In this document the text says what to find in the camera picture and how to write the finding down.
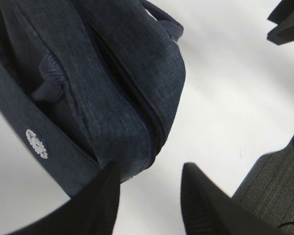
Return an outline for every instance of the white embroidered logo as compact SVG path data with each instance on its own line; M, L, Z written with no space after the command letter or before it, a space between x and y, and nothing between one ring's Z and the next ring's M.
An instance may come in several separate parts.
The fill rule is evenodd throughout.
M36 137L36 134L32 132L31 130L26 130L26 137L30 143L30 145L33 147L35 152L40 155L43 159L48 158L47 151L43 145L43 143Z

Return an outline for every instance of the gray carpet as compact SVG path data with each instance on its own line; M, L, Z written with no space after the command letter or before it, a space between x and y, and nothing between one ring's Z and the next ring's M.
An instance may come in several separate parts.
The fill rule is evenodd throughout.
M262 156L232 198L275 227L294 221L294 147ZM294 235L294 225L281 229Z

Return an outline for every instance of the denim fabric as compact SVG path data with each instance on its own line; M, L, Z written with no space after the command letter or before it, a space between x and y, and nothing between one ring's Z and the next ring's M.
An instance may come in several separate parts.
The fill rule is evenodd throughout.
M185 80L173 41L183 27L142 3L159 21L138 0L0 0L10 44L2 47L13 52L0 51L0 111L70 196L109 162L120 164L124 182L156 155L150 127L116 83L90 28L157 114L165 140L170 132ZM33 151L27 129L44 144L47 159Z

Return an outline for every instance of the zipper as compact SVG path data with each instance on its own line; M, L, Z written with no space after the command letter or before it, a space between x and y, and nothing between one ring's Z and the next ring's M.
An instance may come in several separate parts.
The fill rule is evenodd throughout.
M149 131L149 136L151 137L152 147L151 161L147 167L149 168L154 163L156 155L159 154L161 146L163 146L166 141L164 126L154 109L145 99L143 94L139 91L126 69L117 59L117 56L114 54L114 52L109 48L107 43L95 31L95 29L88 23L88 21L82 17L84 15L80 9L80 6L74 0L71 0L71 2L80 13L86 31L92 41L93 48L97 50L102 63L106 66L107 71L109 71L111 77L114 78L116 86L124 94L124 97L134 107L138 115L146 124L146 127Z

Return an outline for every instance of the backpack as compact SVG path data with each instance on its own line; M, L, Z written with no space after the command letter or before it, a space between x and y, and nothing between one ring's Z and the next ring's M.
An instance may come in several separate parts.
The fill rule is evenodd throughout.
M151 167L185 81L183 26L146 0L0 0L0 113L73 197Z

